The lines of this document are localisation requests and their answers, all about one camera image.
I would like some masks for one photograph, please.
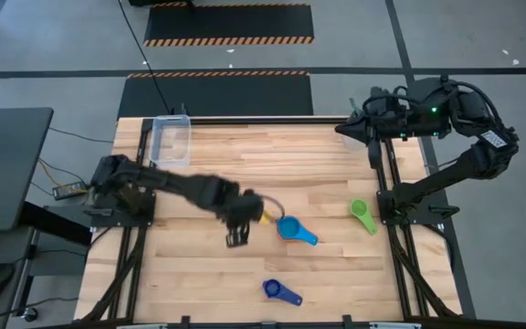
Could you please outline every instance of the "green measuring cup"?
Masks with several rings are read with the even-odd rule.
[[[374,223],[373,216],[371,216],[366,202],[361,199],[354,199],[351,202],[351,214],[364,224],[369,233],[372,235],[376,234],[376,223]]]

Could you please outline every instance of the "gray floor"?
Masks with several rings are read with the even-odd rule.
[[[384,1],[307,3],[312,5],[316,34],[311,45],[146,48],[146,54],[155,69],[228,68],[229,64],[234,68],[401,67]],[[394,4],[414,68],[526,67],[526,1],[395,0]],[[148,9],[124,5],[141,37]],[[115,1],[6,1],[0,14],[0,71],[92,69],[144,69]],[[492,181],[467,181],[449,188],[447,194],[450,204],[462,208],[455,226],[477,316],[526,321],[526,75],[454,78],[486,91],[521,138],[521,151],[504,175]],[[404,83],[403,76],[395,75],[312,75],[314,110],[348,114],[348,98],[360,102],[371,86],[391,89]],[[0,107],[49,106],[55,110],[53,127],[111,139],[123,84],[124,78],[0,80]],[[439,162],[457,156],[470,142],[455,134],[436,141]],[[42,158],[88,179],[99,157],[109,152],[108,144],[50,132]],[[62,182],[73,181],[69,175],[55,174]],[[40,168],[34,182],[46,190],[52,187]],[[35,188],[28,200],[55,204]],[[30,301],[75,296],[78,290],[78,276],[44,277],[38,279]],[[32,326],[67,323],[74,305],[42,306],[41,319]],[[9,324],[23,326],[17,319]]]

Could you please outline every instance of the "butcher block tabletop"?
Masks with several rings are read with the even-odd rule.
[[[112,152],[135,159],[141,126],[142,118],[120,119]],[[395,140],[394,147],[403,181],[426,176],[417,139]],[[214,214],[180,196],[158,193],[135,323],[179,323],[183,315],[193,323],[339,322],[343,314],[357,322],[403,319],[376,205],[376,173],[367,151],[349,151],[333,124],[194,125],[190,165],[171,170],[221,175],[273,196],[319,242],[284,241],[275,225],[252,224],[248,245],[228,249],[226,227]],[[375,235],[350,215],[354,198],[367,201],[377,221]],[[423,227],[412,229],[425,279],[459,313],[445,241]],[[112,281],[121,234],[113,228],[90,251],[75,318],[88,313]],[[299,294],[302,305],[268,299],[262,283],[269,279]],[[406,273],[405,279],[416,315],[413,284]],[[129,289],[121,291],[119,314],[124,314]]]

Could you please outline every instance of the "wheel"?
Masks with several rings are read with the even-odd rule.
[[[22,318],[24,318],[24,320],[26,320],[28,323],[35,321],[37,319],[37,310],[33,307],[26,308]]]

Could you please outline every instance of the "clear plastic bin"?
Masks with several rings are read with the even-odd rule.
[[[188,166],[192,132],[187,115],[164,115],[153,119],[150,160],[158,167]]]

